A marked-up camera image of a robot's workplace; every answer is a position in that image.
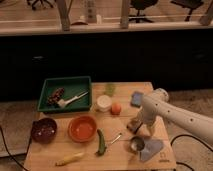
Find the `metal spoon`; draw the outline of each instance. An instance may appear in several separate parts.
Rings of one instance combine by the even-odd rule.
[[[119,133],[112,141],[110,141],[105,148],[108,148],[109,146],[111,146],[112,144],[114,144],[123,134]]]

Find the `wooden surface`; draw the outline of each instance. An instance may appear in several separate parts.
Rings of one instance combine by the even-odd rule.
[[[95,102],[98,96],[105,91],[104,83],[93,83],[93,105],[90,111],[54,114],[51,115],[57,124],[58,132],[54,141],[48,145],[32,142],[25,161],[25,167],[31,171],[54,170],[144,170],[144,169],[170,169],[175,168],[173,151],[168,140],[168,135],[162,118],[157,118],[156,132],[153,138],[161,139],[164,148],[147,162],[140,162],[139,156],[129,151],[129,140],[132,134],[126,129],[126,125],[132,117],[137,115],[138,108],[130,106],[131,95],[134,91],[148,93],[152,91],[152,84],[144,83],[116,83],[113,101],[122,105],[120,116],[113,117],[109,112],[98,112]],[[103,131],[106,143],[112,140],[118,133],[124,135],[110,146],[104,156],[97,157],[94,153],[98,149],[98,135],[89,143],[74,143],[67,135],[67,127],[73,117],[79,115],[92,115],[96,118],[98,128]],[[145,127],[139,130],[140,134],[147,134]],[[70,163],[63,167],[56,167],[55,162],[62,157],[85,152],[85,156],[78,162]]]

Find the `wall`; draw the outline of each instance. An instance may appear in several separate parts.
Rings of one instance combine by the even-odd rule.
[[[45,78],[152,81],[169,90],[213,87],[212,29],[0,38],[0,100],[38,99]]]

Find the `spoon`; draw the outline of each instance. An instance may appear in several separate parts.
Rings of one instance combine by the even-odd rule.
[[[64,99],[60,99],[57,104],[59,105],[59,107],[64,108],[66,107],[68,104],[70,104],[71,102],[80,99],[81,97],[85,96],[88,93],[88,91],[80,93],[79,95],[74,96],[73,98],[69,99],[69,100],[64,100]]]
[[[105,148],[108,148],[109,146],[111,146],[112,144],[114,144],[123,134],[119,133],[112,141],[110,141]]]

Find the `purple bowl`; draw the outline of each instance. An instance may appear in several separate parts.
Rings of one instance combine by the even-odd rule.
[[[57,124],[51,118],[43,118],[33,122],[31,137],[39,143],[50,143],[57,131]]]

